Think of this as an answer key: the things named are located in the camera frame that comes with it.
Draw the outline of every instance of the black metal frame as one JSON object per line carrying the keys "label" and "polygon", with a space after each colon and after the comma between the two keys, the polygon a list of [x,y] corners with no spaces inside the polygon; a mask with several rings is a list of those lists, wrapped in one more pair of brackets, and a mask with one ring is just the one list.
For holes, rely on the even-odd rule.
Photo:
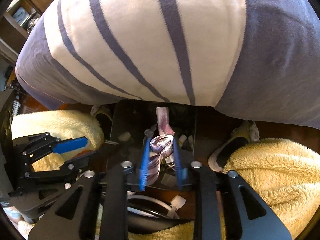
{"label": "black metal frame", "polygon": [[[238,232],[239,237],[235,239],[291,239],[289,231],[279,218],[238,173],[230,171],[228,175],[223,174],[218,178],[216,173],[206,166],[193,166],[189,163],[185,168],[189,171],[190,179],[194,181],[192,189],[196,191],[197,207],[194,240],[221,239],[216,196],[218,189],[223,194],[231,194],[236,204],[235,210],[238,216],[233,215],[233,219],[238,220],[241,226],[240,232]],[[28,239],[92,239],[95,228],[94,217],[96,217],[97,206],[104,188],[106,188],[106,191],[100,240],[128,239],[126,191],[139,190],[139,172],[138,165],[132,164],[128,168],[123,168],[118,164],[108,173],[101,173],[92,178],[88,178],[85,175],[82,176],[46,212],[44,217],[31,230]],[[185,189],[189,190],[189,179],[184,182]],[[74,197],[80,188],[81,194],[77,198]],[[246,194],[251,198],[249,206],[244,201],[242,190],[245,190]],[[77,205],[73,209],[66,208],[70,206],[70,203],[74,202],[77,202]],[[258,209],[261,212],[253,210],[253,217],[251,217],[248,209],[252,207],[254,210]],[[93,214],[90,220],[88,220],[88,214]],[[57,228],[63,228],[64,233],[57,232]]]}

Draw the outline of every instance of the blue stripe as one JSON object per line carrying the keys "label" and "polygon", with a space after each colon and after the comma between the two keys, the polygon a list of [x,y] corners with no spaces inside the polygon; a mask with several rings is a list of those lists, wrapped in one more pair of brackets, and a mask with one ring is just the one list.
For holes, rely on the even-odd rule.
{"label": "blue stripe", "polygon": [[156,97],[161,98],[165,102],[169,100],[163,97],[154,86],[144,79],[137,67],[134,65],[129,56],[124,52],[116,38],[111,33],[109,25],[103,16],[103,11],[99,0],[90,0],[90,8],[95,23],[103,36],[104,40],[113,51],[113,53],[122,61],[127,70],[145,87],[147,87]]}
{"label": "blue stripe", "polygon": [[176,0],[159,0],[162,14],[167,25],[167,29],[172,40],[174,50],[180,67],[180,74],[191,105],[196,105],[195,94],[193,92],[191,69],[186,39],[180,19]]}
{"label": "blue stripe", "polygon": [[[44,16],[37,22],[19,54],[16,70],[20,77],[40,94],[43,91],[67,104],[103,105],[124,99],[80,82],[52,57],[45,35]],[[35,95],[35,99],[45,105],[51,104],[44,93],[43,96]]]}
{"label": "blue stripe", "polygon": [[64,26],[63,23],[63,19],[62,19],[62,13],[61,13],[61,0],[58,1],[58,25],[59,25],[59,29],[61,32],[61,37],[63,40],[64,45],[67,47],[68,51],[72,54],[72,56],[79,61],[83,66],[85,66],[97,79],[99,79],[101,82],[103,82],[104,84],[106,84],[107,86],[122,92],[126,95],[130,95],[130,96],[134,96],[137,97],[135,95],[132,95],[124,90],[122,90],[121,88],[116,87],[115,85],[111,84],[108,80],[106,80],[105,78],[103,78],[90,64],[88,64],[83,58],[81,58],[79,56],[79,54],[76,52],[75,47],[73,46],[70,38],[68,37],[66,28]]}

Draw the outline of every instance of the white cable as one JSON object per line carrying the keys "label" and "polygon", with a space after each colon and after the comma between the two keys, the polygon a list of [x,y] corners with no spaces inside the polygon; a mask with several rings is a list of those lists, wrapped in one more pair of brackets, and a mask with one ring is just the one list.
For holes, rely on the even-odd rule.
{"label": "white cable", "polygon": [[[168,211],[170,211],[172,209],[171,206],[167,205],[166,203],[162,202],[161,200],[158,200],[156,198],[152,198],[152,197],[148,197],[148,196],[144,196],[144,195],[131,195],[131,196],[127,196],[127,199],[144,199],[144,200],[148,200],[151,201],[153,203],[156,203],[162,207],[164,207],[165,209],[167,209]],[[179,216],[177,215],[177,213],[174,213],[174,218],[179,219]]]}

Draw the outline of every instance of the blue handle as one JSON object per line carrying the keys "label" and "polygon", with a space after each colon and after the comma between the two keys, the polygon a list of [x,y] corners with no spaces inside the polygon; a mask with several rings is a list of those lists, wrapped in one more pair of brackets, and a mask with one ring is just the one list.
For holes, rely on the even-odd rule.
{"label": "blue handle", "polygon": [[52,151],[54,153],[63,154],[69,151],[73,151],[82,147],[85,147],[88,143],[88,139],[86,137],[80,137],[77,139],[69,139],[65,141],[61,141],[58,143]]}
{"label": "blue handle", "polygon": [[148,165],[149,165],[149,154],[150,154],[150,141],[151,138],[147,137],[146,144],[143,151],[143,156],[140,165],[140,176],[139,176],[139,190],[144,191],[147,185],[148,178]]}

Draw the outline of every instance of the bolt head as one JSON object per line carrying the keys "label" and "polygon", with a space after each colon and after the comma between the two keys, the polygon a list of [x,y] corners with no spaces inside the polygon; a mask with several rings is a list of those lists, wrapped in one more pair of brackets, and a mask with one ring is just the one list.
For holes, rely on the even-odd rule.
{"label": "bolt head", "polygon": [[86,178],[92,178],[92,177],[94,176],[94,171],[86,171],[86,172],[84,173],[84,176],[85,176]]}
{"label": "bolt head", "polygon": [[65,188],[65,189],[71,188],[71,184],[70,184],[70,183],[66,183],[66,184],[64,185],[64,188]]}
{"label": "bolt head", "polygon": [[123,168],[130,168],[130,167],[132,167],[132,162],[129,162],[129,161],[122,162],[121,166]]}
{"label": "bolt head", "polygon": [[238,174],[238,172],[236,172],[236,171],[229,171],[229,172],[228,172],[228,176],[229,176],[230,178],[236,178],[236,177],[239,176],[239,174]]}
{"label": "bolt head", "polygon": [[194,161],[194,162],[191,163],[191,167],[192,168],[201,168],[202,167],[202,163]]}

